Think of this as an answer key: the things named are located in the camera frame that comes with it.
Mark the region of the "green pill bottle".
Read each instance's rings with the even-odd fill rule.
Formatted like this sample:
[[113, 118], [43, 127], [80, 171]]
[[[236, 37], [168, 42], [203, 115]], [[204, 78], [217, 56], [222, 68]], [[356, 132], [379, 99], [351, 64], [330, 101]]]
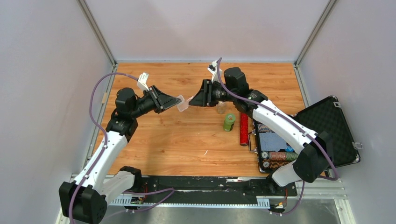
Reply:
[[235, 121], [236, 121], [235, 114], [233, 114], [233, 113], [226, 114], [225, 118], [224, 118], [224, 123], [223, 123], [224, 131], [226, 131], [226, 132], [232, 131]]

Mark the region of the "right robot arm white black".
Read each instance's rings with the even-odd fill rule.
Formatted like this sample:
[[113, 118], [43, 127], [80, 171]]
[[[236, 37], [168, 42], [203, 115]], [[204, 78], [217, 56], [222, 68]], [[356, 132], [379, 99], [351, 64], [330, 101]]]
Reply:
[[270, 175], [269, 193], [278, 195], [287, 184], [296, 181], [312, 183], [332, 164], [333, 139], [329, 133], [318, 133], [282, 112], [266, 95], [249, 87], [240, 68], [221, 71], [219, 66], [210, 65], [208, 70], [212, 78], [203, 80], [200, 90], [189, 101], [190, 106], [214, 107], [220, 101], [232, 102], [239, 112], [278, 134], [298, 155]]

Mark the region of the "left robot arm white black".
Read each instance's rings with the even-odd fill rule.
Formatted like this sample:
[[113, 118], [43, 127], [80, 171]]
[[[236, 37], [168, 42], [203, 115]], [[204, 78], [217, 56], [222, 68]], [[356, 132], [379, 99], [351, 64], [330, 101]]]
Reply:
[[71, 221], [98, 224], [108, 205], [129, 190], [139, 192], [143, 187], [141, 170], [123, 166], [108, 181], [106, 175], [122, 149], [129, 143], [138, 127], [138, 117], [154, 111], [162, 113], [181, 103], [181, 99], [167, 95], [154, 85], [138, 97], [131, 88], [116, 94], [111, 119], [103, 130], [104, 138], [92, 158], [72, 182], [63, 182], [59, 188], [62, 213]]

